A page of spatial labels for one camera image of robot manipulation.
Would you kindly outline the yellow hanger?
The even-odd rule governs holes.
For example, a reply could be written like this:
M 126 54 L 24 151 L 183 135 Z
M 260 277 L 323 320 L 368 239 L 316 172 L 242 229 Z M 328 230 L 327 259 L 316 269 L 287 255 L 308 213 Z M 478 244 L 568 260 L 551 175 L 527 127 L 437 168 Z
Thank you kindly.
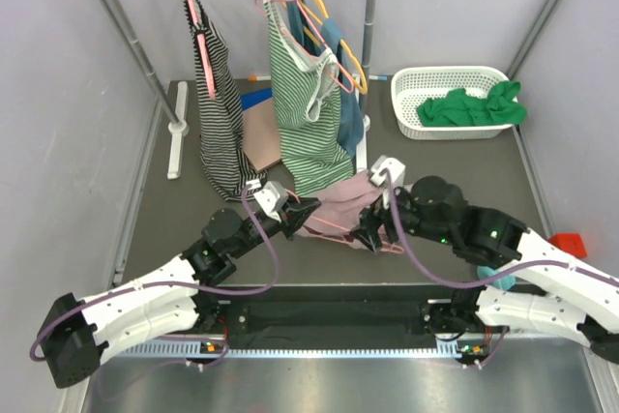
M 363 71 L 360 60 L 355 56 L 351 46 L 346 41 L 343 33 L 339 29 L 335 20 L 330 16 L 324 0 L 302 0 L 320 19 L 323 21 L 321 27 L 321 35 L 324 37 L 328 46 L 333 50 L 332 53 L 347 69 L 347 71 L 361 85 L 362 90 L 355 91 L 360 95 L 368 93 L 368 79 Z M 325 51 L 323 45 L 317 45 L 314 42 L 312 32 L 306 23 L 306 19 L 302 16 L 296 3 L 288 3 L 284 5 L 288 13 L 288 24 L 290 31 L 297 31 L 293 34 L 293 38 L 302 45 L 311 56 L 318 56 L 320 52 Z M 348 79 L 342 74 L 339 80 L 348 86 Z

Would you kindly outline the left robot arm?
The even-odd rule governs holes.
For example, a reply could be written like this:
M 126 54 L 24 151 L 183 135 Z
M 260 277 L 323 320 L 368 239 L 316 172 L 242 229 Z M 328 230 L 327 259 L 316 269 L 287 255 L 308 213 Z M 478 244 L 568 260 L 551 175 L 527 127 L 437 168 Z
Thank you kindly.
M 229 293 L 220 284 L 235 272 L 234 259 L 277 234 L 291 238 L 320 204 L 315 197 L 284 199 L 245 217 L 219 209 L 200 239 L 156 270 L 95 296 L 57 298 L 31 345 L 31 360 L 45 363 L 64 389 L 141 343 L 193 328 L 213 330 L 217 299 Z

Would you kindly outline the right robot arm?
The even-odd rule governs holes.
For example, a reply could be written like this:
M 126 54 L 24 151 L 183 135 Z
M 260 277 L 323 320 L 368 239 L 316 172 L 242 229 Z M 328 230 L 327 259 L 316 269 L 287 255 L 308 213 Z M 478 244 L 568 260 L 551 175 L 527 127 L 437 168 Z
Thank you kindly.
M 425 277 L 455 291 L 449 305 L 429 313 L 446 331 L 479 326 L 537 331 L 617 363 L 617 278 L 560 250 L 514 217 L 469 204 L 458 186 L 441 177 L 424 177 L 407 189 L 383 168 L 369 180 L 381 195 L 360 213 L 354 236 L 371 251 L 383 240 L 402 246 Z M 409 237 L 448 246 L 456 257 L 493 274 L 475 281 L 441 278 L 411 250 Z

